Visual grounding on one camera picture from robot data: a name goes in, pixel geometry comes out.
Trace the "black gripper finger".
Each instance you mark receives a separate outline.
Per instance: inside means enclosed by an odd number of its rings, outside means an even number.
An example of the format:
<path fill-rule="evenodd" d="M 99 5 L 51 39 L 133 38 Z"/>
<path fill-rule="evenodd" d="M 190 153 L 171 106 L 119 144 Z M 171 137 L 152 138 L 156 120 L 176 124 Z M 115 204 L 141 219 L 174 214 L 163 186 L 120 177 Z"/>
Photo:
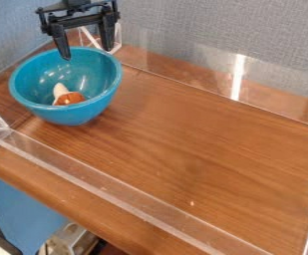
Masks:
<path fill-rule="evenodd" d="M 59 50 L 60 56 L 64 60 L 71 60 L 71 52 L 69 52 L 69 45 L 67 40 L 67 35 L 64 31 L 64 27 L 60 24 L 51 25 L 51 34 L 52 39 Z"/>
<path fill-rule="evenodd" d="M 116 22 L 117 22 L 116 12 L 108 12 L 103 14 L 101 23 L 99 26 L 99 34 L 101 39 L 101 46 L 107 52 L 109 52 L 113 48 Z"/>

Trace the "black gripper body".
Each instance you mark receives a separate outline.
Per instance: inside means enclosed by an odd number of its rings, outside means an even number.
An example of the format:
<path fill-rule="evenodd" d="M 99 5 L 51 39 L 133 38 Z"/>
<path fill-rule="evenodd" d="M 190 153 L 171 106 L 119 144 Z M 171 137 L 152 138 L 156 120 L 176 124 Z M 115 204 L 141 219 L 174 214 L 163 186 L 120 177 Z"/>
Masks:
<path fill-rule="evenodd" d="M 120 17 L 117 0 L 60 0 L 38 7 L 41 32 L 59 35 L 65 29 L 96 24 L 103 31 L 111 31 Z"/>

